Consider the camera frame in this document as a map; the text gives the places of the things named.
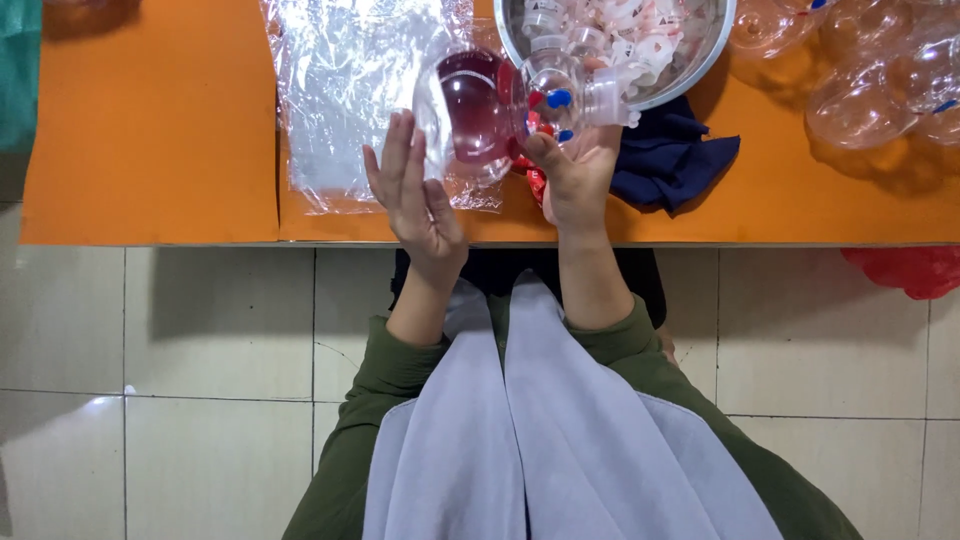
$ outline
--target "floor tile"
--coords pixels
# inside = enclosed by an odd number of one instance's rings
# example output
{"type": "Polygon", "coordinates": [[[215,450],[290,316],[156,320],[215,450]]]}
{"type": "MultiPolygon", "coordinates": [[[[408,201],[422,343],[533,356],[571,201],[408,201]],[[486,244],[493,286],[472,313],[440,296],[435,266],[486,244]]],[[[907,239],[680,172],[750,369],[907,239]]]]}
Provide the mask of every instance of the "floor tile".
{"type": "Polygon", "coordinates": [[[310,481],[311,404],[127,400],[131,540],[280,537],[310,481]]]}
{"type": "Polygon", "coordinates": [[[722,250],[717,403],[924,418],[926,320],[926,302],[870,283],[839,250],[722,250]]]}
{"type": "Polygon", "coordinates": [[[308,401],[313,257],[306,248],[130,248],[128,391],[308,401]]]}
{"type": "Polygon", "coordinates": [[[0,203],[23,200],[30,154],[0,152],[0,203]]]}
{"type": "Polygon", "coordinates": [[[389,313],[393,275],[393,249],[317,250],[314,401],[340,403],[350,390],[371,315],[389,313]]]}
{"type": "Polygon", "coordinates": [[[124,538],[122,400],[0,391],[0,538],[124,538]]]}
{"type": "Polygon", "coordinates": [[[313,473],[317,473],[317,463],[324,449],[326,438],[330,436],[340,419],[340,404],[313,404],[313,473]]]}
{"type": "Polygon", "coordinates": [[[0,388],[123,391],[123,248],[18,246],[0,205],[0,388]]]}
{"type": "Polygon", "coordinates": [[[826,493],[864,538],[917,537],[923,420],[732,420],[826,493]]]}
{"type": "Polygon", "coordinates": [[[666,295],[666,327],[677,363],[709,400],[716,399],[717,250],[657,249],[666,295]]]}
{"type": "Polygon", "coordinates": [[[926,417],[960,419],[960,289],[930,301],[926,417]]]}
{"type": "Polygon", "coordinates": [[[921,539],[960,540],[960,420],[928,420],[921,539]]]}

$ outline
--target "forearm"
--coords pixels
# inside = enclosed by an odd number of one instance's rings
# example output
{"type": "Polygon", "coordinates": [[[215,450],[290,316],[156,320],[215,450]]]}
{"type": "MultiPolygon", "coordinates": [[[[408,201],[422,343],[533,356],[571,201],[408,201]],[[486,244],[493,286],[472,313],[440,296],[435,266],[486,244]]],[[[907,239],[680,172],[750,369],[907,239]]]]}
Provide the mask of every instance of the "forearm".
{"type": "Polygon", "coordinates": [[[448,282],[431,284],[411,267],[394,311],[387,320],[387,331],[396,339],[417,347],[440,343],[444,335],[446,305],[450,302],[454,283],[456,277],[448,282]]]}
{"type": "Polygon", "coordinates": [[[634,309],[634,295],[620,275],[606,230],[560,233],[560,288],[566,320],[574,328],[599,330],[634,309]]]}

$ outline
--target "clear plastic bag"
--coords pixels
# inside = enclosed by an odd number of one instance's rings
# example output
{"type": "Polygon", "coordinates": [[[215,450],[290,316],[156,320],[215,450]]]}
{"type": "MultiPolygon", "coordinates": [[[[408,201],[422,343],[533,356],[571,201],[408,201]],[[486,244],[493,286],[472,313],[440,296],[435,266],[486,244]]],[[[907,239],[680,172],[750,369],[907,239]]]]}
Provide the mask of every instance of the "clear plastic bag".
{"type": "MultiPolygon", "coordinates": [[[[471,0],[261,0],[274,56],[288,181],[312,213],[383,211],[367,185],[360,147],[380,152],[390,113],[410,109],[430,59],[490,40],[471,0]]],[[[457,209],[499,209],[499,183],[444,178],[457,209]]]]}

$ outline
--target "metal bowl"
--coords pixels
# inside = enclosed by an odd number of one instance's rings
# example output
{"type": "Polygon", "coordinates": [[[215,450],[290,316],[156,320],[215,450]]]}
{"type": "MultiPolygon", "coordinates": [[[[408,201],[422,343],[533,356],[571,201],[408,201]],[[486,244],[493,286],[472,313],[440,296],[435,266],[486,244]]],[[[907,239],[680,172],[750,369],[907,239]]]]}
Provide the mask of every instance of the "metal bowl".
{"type": "MultiPolygon", "coordinates": [[[[663,70],[655,85],[642,87],[638,95],[630,98],[631,109],[652,109],[689,90],[713,66],[727,44],[736,0],[687,0],[685,4],[692,11],[702,8],[703,17],[698,24],[687,24],[673,63],[663,70]]],[[[514,65],[520,67],[530,56],[530,40],[520,31],[523,0],[493,0],[493,12],[503,47],[514,65]]]]}

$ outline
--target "green sleeve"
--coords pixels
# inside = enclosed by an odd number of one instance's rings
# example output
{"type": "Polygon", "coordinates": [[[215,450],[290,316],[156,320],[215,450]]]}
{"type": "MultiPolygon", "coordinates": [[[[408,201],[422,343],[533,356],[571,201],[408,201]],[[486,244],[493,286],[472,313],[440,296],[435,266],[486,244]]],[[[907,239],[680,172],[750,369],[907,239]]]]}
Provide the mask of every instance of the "green sleeve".
{"type": "Polygon", "coordinates": [[[601,331],[570,330],[599,363],[634,390],[703,418],[746,474],[786,540],[861,539],[850,520],[789,463],[750,440],[663,355],[643,301],[626,319],[601,331]]]}
{"type": "Polygon", "coordinates": [[[448,347],[445,340],[431,347],[407,345],[387,331],[386,319],[371,318],[364,361],[283,540],[362,536],[367,476],[380,422],[388,410],[420,394],[448,347]]]}

